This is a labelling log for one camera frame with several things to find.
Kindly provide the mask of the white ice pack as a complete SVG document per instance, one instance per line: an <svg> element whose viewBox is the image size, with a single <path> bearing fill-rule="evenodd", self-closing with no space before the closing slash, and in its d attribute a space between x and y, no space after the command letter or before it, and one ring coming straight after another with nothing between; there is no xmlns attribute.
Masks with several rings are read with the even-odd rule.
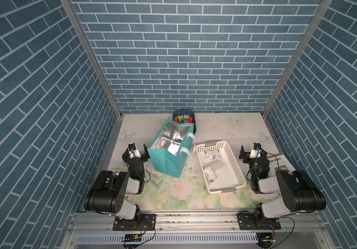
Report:
<svg viewBox="0 0 357 249"><path fill-rule="evenodd" d="M218 170L224 168L225 165L223 164L222 161L217 160L217 161L211 162L210 163L210 167L211 167L213 172L217 172Z"/></svg>
<svg viewBox="0 0 357 249"><path fill-rule="evenodd" d="M205 161L212 162L216 160L222 160L220 149L205 150L204 151Z"/></svg>
<svg viewBox="0 0 357 249"><path fill-rule="evenodd" d="M217 179L216 175L214 174L212 168L210 166L206 166L204 168L204 175L206 177L207 183L212 184Z"/></svg>

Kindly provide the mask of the teal insulated delivery bag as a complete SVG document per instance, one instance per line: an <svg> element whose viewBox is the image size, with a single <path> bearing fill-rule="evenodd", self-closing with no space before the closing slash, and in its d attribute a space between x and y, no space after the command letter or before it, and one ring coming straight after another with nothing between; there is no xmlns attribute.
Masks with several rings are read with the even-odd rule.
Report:
<svg viewBox="0 0 357 249"><path fill-rule="evenodd" d="M157 172L179 178L195 152L193 123L179 124L169 117L150 144L148 153Z"/></svg>

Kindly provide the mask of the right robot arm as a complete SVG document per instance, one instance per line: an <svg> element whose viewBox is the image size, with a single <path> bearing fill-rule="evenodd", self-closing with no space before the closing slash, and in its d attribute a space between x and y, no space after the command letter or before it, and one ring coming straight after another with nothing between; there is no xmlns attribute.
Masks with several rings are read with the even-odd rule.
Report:
<svg viewBox="0 0 357 249"><path fill-rule="evenodd" d="M249 164L249 182L255 194L280 195L272 201L258 204L253 213L254 220L269 221L326 208L325 196L306 171L297 171L291 163L286 164L284 155L268 153L260 143L254 143L250 151L241 147L239 159Z"/></svg>

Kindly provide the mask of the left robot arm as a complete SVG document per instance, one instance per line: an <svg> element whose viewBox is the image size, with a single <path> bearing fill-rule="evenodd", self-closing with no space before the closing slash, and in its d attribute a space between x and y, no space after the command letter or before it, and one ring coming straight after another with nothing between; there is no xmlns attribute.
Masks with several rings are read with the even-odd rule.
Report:
<svg viewBox="0 0 357 249"><path fill-rule="evenodd" d="M122 155L128 167L127 172L101 171L87 193L84 209L98 214L111 214L119 222L131 226L140 224L139 206L128 202L125 196L142 193L146 182L144 163L149 158L146 146L141 154L134 143L129 144Z"/></svg>

